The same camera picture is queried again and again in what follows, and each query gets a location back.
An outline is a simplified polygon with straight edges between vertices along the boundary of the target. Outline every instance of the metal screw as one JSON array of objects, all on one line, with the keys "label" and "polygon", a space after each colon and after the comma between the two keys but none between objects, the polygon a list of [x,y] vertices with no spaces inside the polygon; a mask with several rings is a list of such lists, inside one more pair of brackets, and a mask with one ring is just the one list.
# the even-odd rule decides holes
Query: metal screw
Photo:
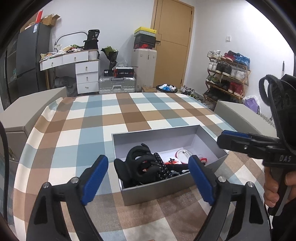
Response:
[{"label": "metal screw", "polygon": [[218,181],[221,183],[226,182],[226,178],[225,177],[218,177]]},{"label": "metal screw", "polygon": [[79,178],[78,177],[74,177],[71,179],[71,182],[74,184],[74,183],[77,183],[79,181]]},{"label": "metal screw", "polygon": [[50,183],[49,183],[49,182],[45,182],[45,183],[43,183],[43,184],[42,184],[42,187],[43,187],[43,188],[48,188],[48,187],[49,187],[49,185],[50,185]]},{"label": "metal screw", "polygon": [[247,183],[248,183],[248,186],[249,186],[250,188],[253,188],[253,187],[255,186],[255,184],[252,183],[252,182],[247,182]]}]

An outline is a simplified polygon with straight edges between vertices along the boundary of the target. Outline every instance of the door frame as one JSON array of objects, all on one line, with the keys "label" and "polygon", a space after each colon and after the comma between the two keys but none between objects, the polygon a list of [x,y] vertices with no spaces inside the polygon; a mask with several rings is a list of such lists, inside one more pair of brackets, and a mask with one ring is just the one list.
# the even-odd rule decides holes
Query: door frame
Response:
[{"label": "door frame", "polygon": [[[172,1],[179,2],[181,4],[184,4],[184,5],[192,8],[192,17],[191,17],[191,26],[190,26],[189,39],[188,39],[187,54],[186,54],[186,59],[185,59],[185,65],[184,65],[183,75],[182,75],[182,81],[181,81],[181,86],[183,86],[183,84],[184,84],[184,78],[185,78],[185,73],[186,73],[186,69],[187,69],[187,63],[188,63],[188,57],[189,57],[189,51],[190,51],[191,38],[192,38],[192,29],[193,29],[193,20],[194,20],[194,6],[191,6],[191,5],[189,5],[187,3],[184,3],[184,2],[182,2],[180,0],[172,0]],[[158,0],[154,0],[153,14],[152,14],[152,20],[151,20],[151,26],[150,26],[152,29],[154,29],[154,26],[155,26],[157,4],[158,4]]]}]

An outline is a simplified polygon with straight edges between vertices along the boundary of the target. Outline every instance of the wooden door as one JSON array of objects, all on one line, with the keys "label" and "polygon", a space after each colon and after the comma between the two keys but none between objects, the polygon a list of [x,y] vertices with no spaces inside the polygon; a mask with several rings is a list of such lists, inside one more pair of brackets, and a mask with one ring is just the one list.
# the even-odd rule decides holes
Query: wooden door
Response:
[{"label": "wooden door", "polygon": [[157,60],[153,86],[168,83],[180,88],[187,65],[194,9],[178,0],[155,1],[152,28],[157,30]]}]

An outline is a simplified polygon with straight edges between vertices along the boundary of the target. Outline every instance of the black handle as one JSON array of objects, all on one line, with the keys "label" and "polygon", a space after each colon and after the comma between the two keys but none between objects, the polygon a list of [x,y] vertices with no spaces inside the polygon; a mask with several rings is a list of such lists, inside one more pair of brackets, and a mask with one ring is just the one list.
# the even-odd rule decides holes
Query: black handle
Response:
[{"label": "black handle", "polygon": [[268,208],[268,214],[271,216],[279,216],[283,211],[283,207],[287,202],[287,199],[291,191],[291,186],[286,185],[285,177],[286,177],[286,174],[290,171],[292,170],[281,169],[281,168],[270,169],[272,178],[279,183],[279,189],[278,189],[279,200],[277,201],[274,207]]}]

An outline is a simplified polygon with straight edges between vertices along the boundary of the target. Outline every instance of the white suitcase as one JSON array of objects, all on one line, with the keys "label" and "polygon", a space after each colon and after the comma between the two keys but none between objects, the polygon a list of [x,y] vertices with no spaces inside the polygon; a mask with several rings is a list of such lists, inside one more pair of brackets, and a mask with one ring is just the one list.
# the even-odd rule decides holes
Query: white suitcase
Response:
[{"label": "white suitcase", "polygon": [[133,50],[131,65],[135,70],[136,92],[141,92],[142,87],[153,87],[156,57],[156,50]]}]

